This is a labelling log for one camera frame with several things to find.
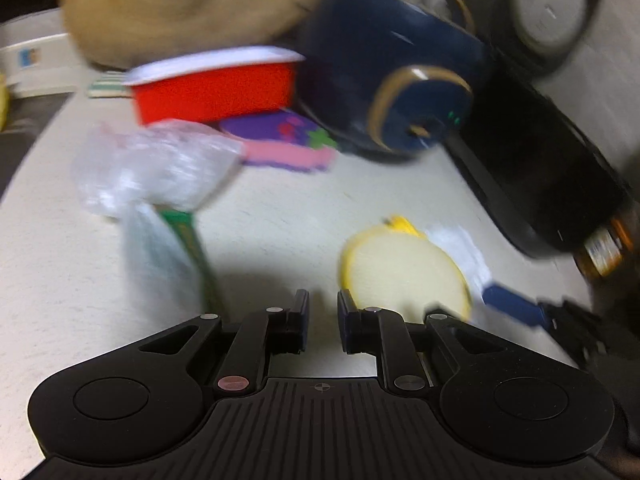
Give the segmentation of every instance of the striped cloth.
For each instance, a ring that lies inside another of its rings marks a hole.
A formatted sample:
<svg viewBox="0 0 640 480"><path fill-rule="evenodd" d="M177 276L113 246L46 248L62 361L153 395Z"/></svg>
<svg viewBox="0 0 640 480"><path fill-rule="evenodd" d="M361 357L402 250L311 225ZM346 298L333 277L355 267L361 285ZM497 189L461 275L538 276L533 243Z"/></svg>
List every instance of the striped cloth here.
<svg viewBox="0 0 640 480"><path fill-rule="evenodd" d="M89 85L86 94L91 98L131 97L131 90L122 81L126 72L107 70Z"/></svg>

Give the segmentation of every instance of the white countertop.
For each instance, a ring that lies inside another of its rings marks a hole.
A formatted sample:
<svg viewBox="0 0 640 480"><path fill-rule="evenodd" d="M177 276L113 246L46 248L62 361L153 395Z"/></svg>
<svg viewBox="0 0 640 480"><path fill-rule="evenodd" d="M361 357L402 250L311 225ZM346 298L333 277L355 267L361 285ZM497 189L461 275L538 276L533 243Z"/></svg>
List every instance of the white countertop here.
<svg viewBox="0 0 640 480"><path fill-rule="evenodd" d="M118 225L81 209L70 164L93 124L136 127L132 102L89 100L95 75L67 74L80 88L25 159L0 206L0 478L21 478L42 459L26 418L47 376L147 336L157 326L127 302ZM356 232L389 215L416 227L460 225L494 278L530 295L588 303L571 258L532 261L498 232L440 148L404 166L340 155L328 173L243 168L197 215L223 293L245 312L311 291L308 350L278 356L272 371L298 376L375 373L370 356L342 353L335 318L337 262ZM542 330L490 315L493 332L564 360Z"/></svg>

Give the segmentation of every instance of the white lid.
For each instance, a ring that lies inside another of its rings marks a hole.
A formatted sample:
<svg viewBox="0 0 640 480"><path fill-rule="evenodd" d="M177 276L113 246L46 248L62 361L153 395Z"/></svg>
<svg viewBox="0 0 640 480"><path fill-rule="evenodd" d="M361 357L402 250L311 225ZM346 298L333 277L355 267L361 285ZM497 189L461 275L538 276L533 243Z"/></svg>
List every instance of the white lid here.
<svg viewBox="0 0 640 480"><path fill-rule="evenodd" d="M122 84L135 86L219 68L269 63L293 63L303 59L305 57L302 54L277 46L224 48L223 50L187 54L186 56L173 57L141 65L127 72Z"/></svg>
<svg viewBox="0 0 640 480"><path fill-rule="evenodd" d="M587 0L513 0L520 39L539 54L570 44L582 30Z"/></svg>

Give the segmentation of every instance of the yellow object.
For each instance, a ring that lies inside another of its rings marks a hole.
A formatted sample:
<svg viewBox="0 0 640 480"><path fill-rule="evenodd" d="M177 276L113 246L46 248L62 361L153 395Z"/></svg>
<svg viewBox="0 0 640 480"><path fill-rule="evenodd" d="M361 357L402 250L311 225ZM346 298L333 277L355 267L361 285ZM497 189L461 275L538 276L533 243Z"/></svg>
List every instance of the yellow object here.
<svg viewBox="0 0 640 480"><path fill-rule="evenodd" d="M6 79L0 74L0 132L4 128L6 115L9 111L9 91L6 88Z"/></svg>
<svg viewBox="0 0 640 480"><path fill-rule="evenodd" d="M470 295L458 266L400 216L348 240L340 286L349 289L356 306L395 310L406 322L421 323L435 303L464 321L470 317Z"/></svg>

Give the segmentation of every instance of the pink sponge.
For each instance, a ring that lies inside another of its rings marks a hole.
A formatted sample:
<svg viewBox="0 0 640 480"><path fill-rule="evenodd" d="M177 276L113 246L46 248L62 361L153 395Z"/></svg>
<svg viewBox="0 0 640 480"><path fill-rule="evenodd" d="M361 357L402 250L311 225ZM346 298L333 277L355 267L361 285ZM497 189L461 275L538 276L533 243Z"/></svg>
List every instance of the pink sponge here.
<svg viewBox="0 0 640 480"><path fill-rule="evenodd" d="M326 130L288 110L225 119L220 130L244 143L247 165L325 171L336 154Z"/></svg>

